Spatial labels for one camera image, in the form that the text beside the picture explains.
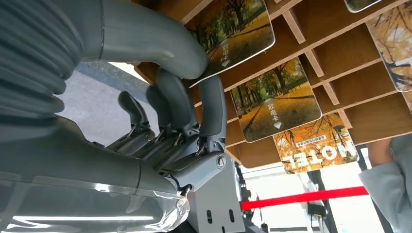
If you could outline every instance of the robotic arm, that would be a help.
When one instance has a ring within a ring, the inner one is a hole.
[[[125,0],[0,0],[0,34],[0,231],[160,232],[184,221],[178,189],[196,190],[228,159],[219,77],[200,86],[199,150],[160,173],[130,147],[87,142],[75,122],[55,115],[64,104],[54,95],[82,61],[150,61],[165,78],[196,79],[208,61],[190,33]]]

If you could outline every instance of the plywood slot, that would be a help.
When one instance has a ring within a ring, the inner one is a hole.
[[[336,96],[335,90],[333,86],[330,83],[325,83],[323,84],[323,87],[325,88],[325,91],[327,95],[329,96],[330,101],[332,102],[333,105],[339,104],[339,99]]]
[[[235,120],[228,123],[226,132],[226,147],[228,148],[243,142],[246,142],[246,140],[239,121]]]
[[[238,147],[240,161],[244,167],[254,168],[280,162],[280,157],[272,137],[267,137],[254,143],[242,143]]]
[[[224,72],[221,77],[224,81],[223,86],[225,91],[242,84],[245,80],[258,76],[291,58],[303,54],[404,2],[406,2],[406,0],[384,0],[356,14],[349,13],[342,1],[283,0],[279,4],[273,4],[273,7],[268,4],[271,18],[276,18],[272,21],[272,24],[275,28],[276,43],[278,46],[275,45],[273,48],[267,50],[266,53],[258,55],[242,65],[237,66],[236,70],[239,70],[239,72],[234,71],[234,69]],[[277,15],[274,14],[282,14],[291,7],[294,9],[302,27],[303,34],[306,37],[306,42],[300,46],[296,45],[297,43],[291,43],[291,38],[293,37],[290,37],[290,35],[293,34],[288,32],[290,31],[288,27],[287,30],[285,30],[284,24],[279,24],[277,21],[278,18],[283,17],[277,17]]]
[[[325,93],[321,91],[322,87],[313,90],[324,114],[396,93],[382,62],[334,80],[331,84],[340,102],[338,105],[333,105],[330,101],[325,100]]]
[[[412,132],[412,116],[402,93],[345,110],[355,145]]]
[[[325,75],[325,73],[323,72],[323,69],[321,67],[321,64],[319,63],[319,59],[318,56],[316,55],[314,50],[309,50],[305,52],[305,55],[309,61],[309,63],[311,64],[313,70],[316,73],[316,76],[318,77],[322,77]]]
[[[316,47],[315,52],[325,75],[321,77],[324,81],[315,83],[312,87],[338,79],[381,60],[364,24]]]
[[[293,9],[289,9],[285,11],[282,15],[285,18],[286,23],[291,28],[291,31],[293,35],[296,37],[297,42],[299,44],[302,44],[303,42],[305,42],[306,41],[305,36],[303,35],[302,30],[300,29],[299,22],[296,19],[296,15]]]

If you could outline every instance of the screw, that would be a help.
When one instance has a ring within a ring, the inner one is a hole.
[[[176,204],[176,207],[181,208],[184,204],[185,204],[185,202],[183,200],[179,200]]]
[[[156,135],[154,134],[153,131],[150,131],[146,134],[146,142],[152,141],[154,138],[156,138]]]
[[[226,167],[226,156],[224,154],[220,154],[217,160],[218,169],[223,169]]]

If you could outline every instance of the autumn tree picture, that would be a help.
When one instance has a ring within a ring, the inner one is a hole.
[[[235,66],[275,42],[263,0],[214,0],[186,28],[209,55],[203,77]]]
[[[322,113],[298,58],[231,90],[247,142],[317,120]]]
[[[359,158],[337,113],[276,134],[274,139],[288,174],[356,162]]]
[[[412,90],[412,1],[368,21],[369,31],[398,91]]]

